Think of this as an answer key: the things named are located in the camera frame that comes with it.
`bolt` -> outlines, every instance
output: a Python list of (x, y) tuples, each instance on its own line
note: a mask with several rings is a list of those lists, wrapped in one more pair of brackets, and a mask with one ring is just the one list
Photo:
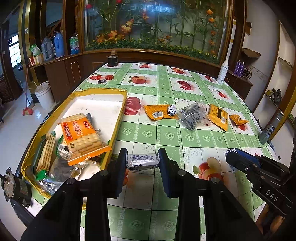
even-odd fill
[(185, 176), (186, 175), (186, 171), (185, 170), (179, 170), (179, 171), (177, 171), (177, 174), (179, 176)]
[(101, 170), (101, 171), (100, 171), (100, 175), (101, 175), (102, 177), (107, 176), (108, 174), (109, 174), (109, 171), (108, 171), (108, 170)]
[(220, 182), (220, 179), (217, 178), (217, 177), (212, 177), (212, 178), (211, 178), (211, 181), (212, 181), (213, 183), (217, 184), (217, 183)]
[(74, 182), (76, 182), (76, 179), (73, 178), (73, 177), (68, 178), (67, 181), (66, 181), (66, 183), (69, 184), (69, 185), (73, 184)]

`crumpled orange wrapper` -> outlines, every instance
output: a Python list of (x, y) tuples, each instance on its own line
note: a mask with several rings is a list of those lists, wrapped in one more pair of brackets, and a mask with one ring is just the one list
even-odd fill
[(247, 124), (249, 122), (248, 120), (242, 120), (240, 116), (236, 114), (230, 115), (229, 118), (232, 119), (238, 126)]
[(144, 110), (151, 120), (157, 121), (163, 118), (178, 119), (177, 114), (173, 116), (168, 115), (168, 107), (170, 104), (156, 104), (156, 105), (144, 105)]

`white spray bottle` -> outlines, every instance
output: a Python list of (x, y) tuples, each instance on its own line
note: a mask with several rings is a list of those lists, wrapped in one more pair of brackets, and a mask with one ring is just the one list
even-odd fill
[(221, 66), (221, 70), (220, 70), (220, 73), (219, 73), (218, 78), (217, 78), (217, 82), (219, 84), (223, 84), (223, 81), (224, 81), (225, 76), (227, 74), (227, 70), (228, 70), (228, 59), (226, 58), (224, 63)]

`purple bottle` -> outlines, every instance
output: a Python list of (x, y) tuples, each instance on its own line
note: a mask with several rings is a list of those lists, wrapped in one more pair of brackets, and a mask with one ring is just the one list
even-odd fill
[(239, 77), (241, 77), (241, 76), (242, 76), (242, 73), (243, 73), (243, 71), (244, 71), (244, 63), (242, 63), (242, 64), (241, 64), (241, 66), (239, 67), (239, 72), (238, 72), (238, 74), (237, 74), (237, 75), (238, 75)]
[(237, 75), (237, 73), (239, 72), (239, 67), (241, 66), (241, 62), (240, 62), (240, 60), (239, 61), (237, 61), (237, 64), (235, 65), (235, 68), (234, 68), (234, 74), (236, 74)]

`wicker basket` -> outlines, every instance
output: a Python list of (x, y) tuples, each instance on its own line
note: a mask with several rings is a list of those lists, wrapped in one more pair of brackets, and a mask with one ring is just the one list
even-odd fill
[(8, 90), (4, 77), (0, 78), (0, 98), (3, 103), (13, 101), (13, 97)]

